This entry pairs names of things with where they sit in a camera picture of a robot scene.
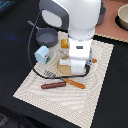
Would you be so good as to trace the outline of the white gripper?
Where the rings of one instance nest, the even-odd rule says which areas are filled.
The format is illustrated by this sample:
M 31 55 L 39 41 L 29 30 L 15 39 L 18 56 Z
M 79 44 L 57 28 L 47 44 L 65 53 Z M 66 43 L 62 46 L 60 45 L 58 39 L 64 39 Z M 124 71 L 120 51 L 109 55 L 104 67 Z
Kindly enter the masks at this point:
M 71 60 L 71 72 L 73 74 L 82 74 L 86 61 L 89 59 L 92 39 L 75 40 L 68 39 L 69 58 Z

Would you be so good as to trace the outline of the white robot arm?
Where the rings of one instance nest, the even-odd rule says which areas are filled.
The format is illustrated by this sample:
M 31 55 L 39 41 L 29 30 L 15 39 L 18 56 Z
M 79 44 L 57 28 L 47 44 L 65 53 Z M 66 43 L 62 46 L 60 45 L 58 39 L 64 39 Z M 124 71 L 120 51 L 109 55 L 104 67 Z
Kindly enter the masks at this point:
M 82 74 L 90 56 L 101 0 L 40 0 L 44 21 L 68 31 L 71 72 Z

